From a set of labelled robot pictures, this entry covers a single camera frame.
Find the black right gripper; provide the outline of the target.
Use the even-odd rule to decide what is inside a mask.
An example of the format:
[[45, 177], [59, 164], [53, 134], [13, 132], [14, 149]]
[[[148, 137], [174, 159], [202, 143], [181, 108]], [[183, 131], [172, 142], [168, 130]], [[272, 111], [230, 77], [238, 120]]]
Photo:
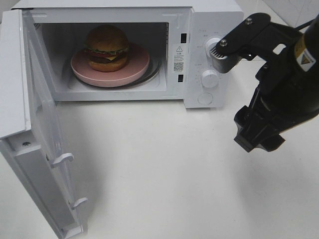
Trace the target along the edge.
[[245, 26], [247, 53], [266, 63], [249, 107], [235, 115], [234, 141], [246, 152], [277, 150], [284, 142], [278, 129], [288, 129], [319, 114], [319, 24], [305, 33], [271, 22]]

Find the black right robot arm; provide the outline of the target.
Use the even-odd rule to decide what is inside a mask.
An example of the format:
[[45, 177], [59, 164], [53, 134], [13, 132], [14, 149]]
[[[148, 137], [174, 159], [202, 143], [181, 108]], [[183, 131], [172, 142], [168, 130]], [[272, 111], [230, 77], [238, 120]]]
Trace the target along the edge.
[[247, 152], [274, 151], [285, 141], [280, 133], [319, 114], [319, 20], [280, 53], [279, 62], [267, 62], [256, 78], [259, 85], [249, 106], [235, 115], [234, 140]]

